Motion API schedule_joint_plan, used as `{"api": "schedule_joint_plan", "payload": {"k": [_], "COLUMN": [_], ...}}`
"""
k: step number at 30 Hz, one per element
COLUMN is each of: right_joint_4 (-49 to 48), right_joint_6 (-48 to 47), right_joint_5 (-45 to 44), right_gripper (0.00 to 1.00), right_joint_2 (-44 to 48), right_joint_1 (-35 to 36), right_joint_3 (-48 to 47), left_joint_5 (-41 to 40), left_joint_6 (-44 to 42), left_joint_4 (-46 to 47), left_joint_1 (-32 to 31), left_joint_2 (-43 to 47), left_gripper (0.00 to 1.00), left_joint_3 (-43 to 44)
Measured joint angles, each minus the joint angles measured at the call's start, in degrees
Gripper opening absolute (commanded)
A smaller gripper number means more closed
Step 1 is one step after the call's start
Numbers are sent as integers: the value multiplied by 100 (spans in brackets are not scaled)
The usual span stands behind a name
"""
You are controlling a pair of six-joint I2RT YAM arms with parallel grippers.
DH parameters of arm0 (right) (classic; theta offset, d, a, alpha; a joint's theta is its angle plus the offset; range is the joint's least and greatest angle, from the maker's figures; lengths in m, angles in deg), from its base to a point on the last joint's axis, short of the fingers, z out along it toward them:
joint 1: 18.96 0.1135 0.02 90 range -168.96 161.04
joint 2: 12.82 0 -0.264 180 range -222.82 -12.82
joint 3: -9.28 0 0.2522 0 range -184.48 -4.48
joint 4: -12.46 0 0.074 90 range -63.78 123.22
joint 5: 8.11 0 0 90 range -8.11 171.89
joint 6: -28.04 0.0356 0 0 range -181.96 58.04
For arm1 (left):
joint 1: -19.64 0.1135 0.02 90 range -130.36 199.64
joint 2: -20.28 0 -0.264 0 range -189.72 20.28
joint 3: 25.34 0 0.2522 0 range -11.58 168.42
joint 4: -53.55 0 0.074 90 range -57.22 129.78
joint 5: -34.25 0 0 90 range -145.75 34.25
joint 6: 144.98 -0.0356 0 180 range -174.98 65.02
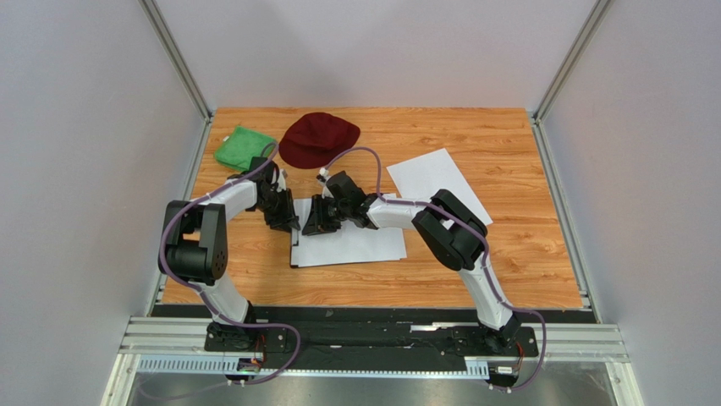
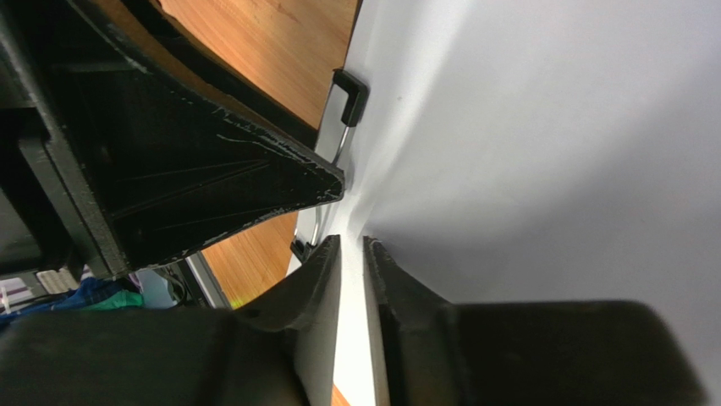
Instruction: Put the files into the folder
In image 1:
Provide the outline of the white paper sheet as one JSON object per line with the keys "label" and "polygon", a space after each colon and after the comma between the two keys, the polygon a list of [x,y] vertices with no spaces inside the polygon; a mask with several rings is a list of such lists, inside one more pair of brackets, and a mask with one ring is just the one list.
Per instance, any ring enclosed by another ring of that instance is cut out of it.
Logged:
{"label": "white paper sheet", "polygon": [[493,223],[464,175],[443,148],[387,167],[396,189],[405,199],[431,197],[440,189],[452,192],[484,224]]}
{"label": "white paper sheet", "polygon": [[350,221],[335,233],[304,236],[300,232],[298,267],[399,261],[407,257],[404,233],[399,228],[358,228]]}

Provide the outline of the black clipboard folder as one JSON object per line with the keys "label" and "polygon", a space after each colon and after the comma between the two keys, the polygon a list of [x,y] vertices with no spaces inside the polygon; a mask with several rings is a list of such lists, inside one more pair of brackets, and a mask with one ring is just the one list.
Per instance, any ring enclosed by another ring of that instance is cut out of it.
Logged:
{"label": "black clipboard folder", "polygon": [[290,256],[289,256],[289,265],[291,268],[298,267],[297,248],[299,246],[299,236],[300,236],[300,231],[298,229],[292,228],[291,235],[290,235]]}

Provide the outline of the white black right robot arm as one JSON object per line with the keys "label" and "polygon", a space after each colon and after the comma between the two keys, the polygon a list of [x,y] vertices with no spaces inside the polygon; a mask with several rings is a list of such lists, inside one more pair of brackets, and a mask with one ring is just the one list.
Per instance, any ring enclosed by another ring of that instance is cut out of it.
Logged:
{"label": "white black right robot arm", "polygon": [[311,198],[300,232],[314,236],[337,232],[344,222],[358,228],[415,230],[434,258],[460,275],[471,296],[483,342],[498,354],[515,345],[520,321],[500,288],[486,240],[487,226],[455,194],[440,189],[425,200],[367,194],[346,172],[318,175],[323,186]]}

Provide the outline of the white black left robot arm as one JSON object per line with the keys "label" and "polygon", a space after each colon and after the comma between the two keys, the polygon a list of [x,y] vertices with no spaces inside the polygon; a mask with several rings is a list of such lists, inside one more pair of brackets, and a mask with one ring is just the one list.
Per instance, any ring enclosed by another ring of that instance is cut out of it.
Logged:
{"label": "white black left robot arm", "polygon": [[193,290],[211,311],[211,344],[241,351],[255,346],[260,332],[251,302],[226,273],[227,224],[244,211],[262,212],[272,230],[299,230],[292,192],[272,159],[256,156],[250,170],[209,194],[168,203],[158,254],[160,272]]}

